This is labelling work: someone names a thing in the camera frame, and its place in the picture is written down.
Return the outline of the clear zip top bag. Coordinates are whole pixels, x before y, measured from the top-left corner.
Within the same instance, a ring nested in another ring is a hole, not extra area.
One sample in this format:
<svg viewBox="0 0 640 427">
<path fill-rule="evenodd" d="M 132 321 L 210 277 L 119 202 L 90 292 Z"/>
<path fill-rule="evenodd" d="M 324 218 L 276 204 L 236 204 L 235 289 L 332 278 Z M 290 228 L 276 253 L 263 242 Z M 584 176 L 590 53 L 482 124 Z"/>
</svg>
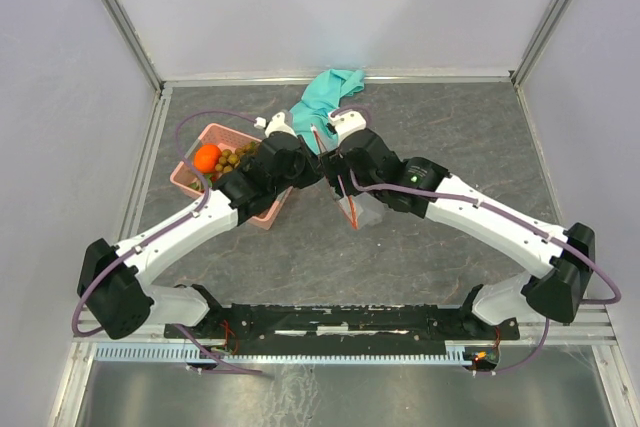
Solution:
<svg viewBox="0 0 640 427">
<path fill-rule="evenodd" d="M 325 176 L 330 196 L 354 230 L 380 223 L 384 206 L 369 194 L 348 195 L 344 181 L 337 175 Z"/>
</svg>

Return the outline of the orange tangerine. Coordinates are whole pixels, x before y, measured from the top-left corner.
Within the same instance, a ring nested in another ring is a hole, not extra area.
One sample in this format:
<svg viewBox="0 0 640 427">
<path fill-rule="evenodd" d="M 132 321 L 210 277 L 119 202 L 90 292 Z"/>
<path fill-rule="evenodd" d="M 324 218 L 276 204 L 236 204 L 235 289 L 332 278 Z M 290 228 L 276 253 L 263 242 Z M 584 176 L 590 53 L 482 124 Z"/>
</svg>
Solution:
<svg viewBox="0 0 640 427">
<path fill-rule="evenodd" d="M 215 144 L 204 144 L 194 154 L 193 165 L 202 174 L 215 171 L 222 151 Z"/>
</svg>

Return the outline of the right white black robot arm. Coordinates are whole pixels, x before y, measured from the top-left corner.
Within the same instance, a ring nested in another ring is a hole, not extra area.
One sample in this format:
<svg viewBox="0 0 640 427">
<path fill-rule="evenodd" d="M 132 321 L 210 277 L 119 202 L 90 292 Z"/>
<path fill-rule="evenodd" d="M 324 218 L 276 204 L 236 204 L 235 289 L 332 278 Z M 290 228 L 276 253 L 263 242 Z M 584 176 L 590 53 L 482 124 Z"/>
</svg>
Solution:
<svg viewBox="0 0 640 427">
<path fill-rule="evenodd" d="M 338 195 L 369 194 L 395 212 L 460 230 L 501 252 L 523 273 L 482 285 L 458 315 L 467 336 L 481 338 L 514 317 L 538 314 L 569 324 L 583 302 L 595 260 L 595 232 L 536 220 L 483 194 L 423 157 L 400 159 L 369 129 L 353 133 L 334 150 L 321 149 L 320 164 Z"/>
</svg>

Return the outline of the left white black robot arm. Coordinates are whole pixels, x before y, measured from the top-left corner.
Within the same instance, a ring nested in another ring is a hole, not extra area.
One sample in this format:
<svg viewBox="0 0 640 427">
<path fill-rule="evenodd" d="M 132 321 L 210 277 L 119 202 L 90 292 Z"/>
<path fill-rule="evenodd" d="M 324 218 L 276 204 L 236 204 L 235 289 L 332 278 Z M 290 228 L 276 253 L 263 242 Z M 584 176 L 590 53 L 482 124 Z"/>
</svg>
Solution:
<svg viewBox="0 0 640 427">
<path fill-rule="evenodd" d="M 88 309 L 98 331 L 123 339 L 150 320 L 188 326 L 209 337 L 221 325 L 220 311 L 196 287 L 164 288 L 155 279 L 204 242 L 267 211 L 289 188 L 321 177 L 318 157 L 299 137 L 276 132 L 237 168 L 213 183 L 192 204 L 147 231 L 115 245 L 99 238 L 86 249 L 72 316 L 77 336 L 80 312 Z"/>
</svg>

